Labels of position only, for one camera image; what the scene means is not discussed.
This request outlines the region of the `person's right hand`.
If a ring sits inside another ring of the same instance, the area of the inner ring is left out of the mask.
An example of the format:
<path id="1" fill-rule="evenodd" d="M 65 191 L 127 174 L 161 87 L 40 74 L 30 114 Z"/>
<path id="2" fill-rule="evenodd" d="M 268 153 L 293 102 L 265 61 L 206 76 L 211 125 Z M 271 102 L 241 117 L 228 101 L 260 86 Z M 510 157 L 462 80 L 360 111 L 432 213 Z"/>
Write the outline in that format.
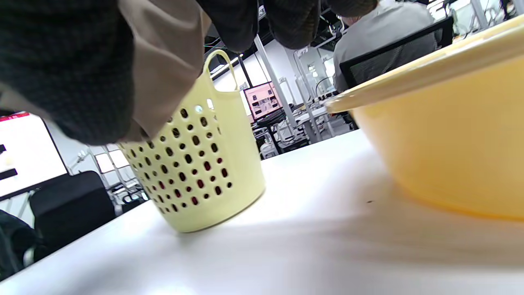
<path id="1" fill-rule="evenodd" d="M 2 0 L 1 114 L 26 111 L 86 145 L 154 138 L 204 71 L 210 28 L 232 52 L 258 32 L 316 37 L 320 0 Z"/>

